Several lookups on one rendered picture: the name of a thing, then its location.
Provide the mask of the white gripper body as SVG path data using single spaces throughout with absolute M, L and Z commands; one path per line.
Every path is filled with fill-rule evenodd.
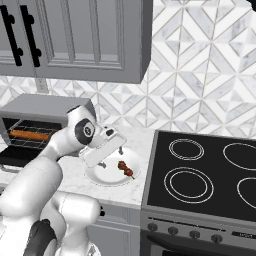
M 87 146 L 79 152 L 79 157 L 90 168 L 102 163 L 106 157 L 122 147 L 127 141 L 126 137 L 117 130 L 103 131 L 100 137 L 103 141 L 98 146 L 94 148 Z

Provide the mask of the brown kebab skewer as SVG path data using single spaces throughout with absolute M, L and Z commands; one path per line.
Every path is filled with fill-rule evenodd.
M 124 161 L 119 161 L 117 167 L 119 170 L 122 170 L 126 176 L 133 178 L 133 171 L 127 167 Z

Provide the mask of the brown baguette bread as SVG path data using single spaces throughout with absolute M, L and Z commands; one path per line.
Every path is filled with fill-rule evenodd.
M 35 141 L 48 141 L 51 138 L 50 134 L 23 130 L 11 130 L 10 135 L 17 138 L 30 139 Z

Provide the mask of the grey toaster oven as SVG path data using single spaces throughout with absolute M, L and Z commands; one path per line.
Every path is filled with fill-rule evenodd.
M 78 105 L 84 105 L 96 117 L 89 98 L 21 94 L 0 109 L 0 139 L 3 139 L 2 133 L 19 120 L 57 123 L 62 129 L 68 123 L 67 112 Z M 4 139 L 3 141 L 7 147 L 11 146 Z

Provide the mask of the grey base cupboard door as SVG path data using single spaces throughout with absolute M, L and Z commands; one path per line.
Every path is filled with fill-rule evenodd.
M 140 229 L 136 226 L 98 222 L 88 227 L 101 256 L 140 256 Z

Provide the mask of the black toaster oven door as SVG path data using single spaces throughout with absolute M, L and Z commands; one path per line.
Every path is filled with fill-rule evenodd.
M 43 148 L 8 146 L 0 153 L 0 164 L 24 167 L 42 151 Z

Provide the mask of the grey wide cupboard door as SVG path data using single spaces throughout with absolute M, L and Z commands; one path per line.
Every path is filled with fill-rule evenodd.
M 140 64 L 139 0 L 17 0 L 34 17 L 38 69 L 128 70 Z

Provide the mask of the white round plate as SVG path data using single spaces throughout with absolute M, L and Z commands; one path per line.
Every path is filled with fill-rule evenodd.
M 85 168 L 86 177 L 94 184 L 106 187 L 121 186 L 134 181 L 140 174 L 140 158 L 133 150 L 123 147 L 123 154 L 115 151 L 103 163 L 106 167 L 96 165 Z M 118 163 L 123 161 L 130 169 L 129 176 L 118 168 Z

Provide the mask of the grey drawer front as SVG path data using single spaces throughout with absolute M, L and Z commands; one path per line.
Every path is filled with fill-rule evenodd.
M 101 221 L 140 226 L 140 210 L 116 205 L 102 204 L 105 216 L 100 216 Z

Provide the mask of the black and grey stove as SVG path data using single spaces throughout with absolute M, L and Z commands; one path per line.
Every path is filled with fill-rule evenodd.
M 149 231 L 155 223 L 158 229 Z M 168 233 L 176 227 L 178 234 Z M 200 232 L 192 239 L 189 232 Z M 147 235 L 256 250 L 256 140 L 157 130 L 140 215 Z

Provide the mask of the white wall socket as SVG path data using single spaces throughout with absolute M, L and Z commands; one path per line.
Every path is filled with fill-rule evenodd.
M 47 82 L 46 82 L 45 78 L 36 78 L 35 83 L 36 83 L 37 91 L 39 93 L 45 93 L 45 94 L 49 93 L 49 89 L 48 89 Z

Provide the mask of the grey wall cupboard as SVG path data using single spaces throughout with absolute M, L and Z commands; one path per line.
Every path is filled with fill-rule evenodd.
M 153 0 L 0 0 L 0 75 L 139 84 Z

